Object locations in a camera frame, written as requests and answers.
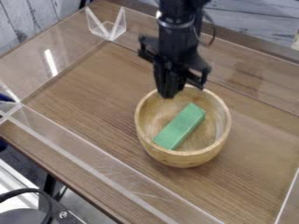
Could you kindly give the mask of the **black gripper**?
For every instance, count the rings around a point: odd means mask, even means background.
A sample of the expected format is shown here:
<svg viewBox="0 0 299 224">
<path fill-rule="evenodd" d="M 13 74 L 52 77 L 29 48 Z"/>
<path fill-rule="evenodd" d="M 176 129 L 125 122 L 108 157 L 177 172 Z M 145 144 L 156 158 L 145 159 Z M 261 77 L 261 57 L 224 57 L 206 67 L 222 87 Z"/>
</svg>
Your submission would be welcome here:
<svg viewBox="0 0 299 224">
<path fill-rule="evenodd" d="M 157 18 L 158 36 L 138 36 L 137 55 L 153 65 L 157 92 L 170 99 L 185 84 L 204 89 L 210 66 L 197 53 L 201 34 L 201 17 L 185 20 Z"/>
</svg>

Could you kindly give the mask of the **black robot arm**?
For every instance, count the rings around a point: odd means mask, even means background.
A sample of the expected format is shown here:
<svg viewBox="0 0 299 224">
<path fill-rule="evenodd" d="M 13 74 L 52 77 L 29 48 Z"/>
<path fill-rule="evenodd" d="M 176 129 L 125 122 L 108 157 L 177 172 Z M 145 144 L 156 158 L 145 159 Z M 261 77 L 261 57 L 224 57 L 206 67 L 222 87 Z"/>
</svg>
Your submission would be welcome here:
<svg viewBox="0 0 299 224">
<path fill-rule="evenodd" d="M 153 64 L 153 80 L 162 98 L 170 99 L 189 83 L 204 89 L 210 66 L 198 54 L 201 20 L 210 19 L 210 0 L 160 0 L 156 37 L 140 35 L 137 55 Z"/>
</svg>

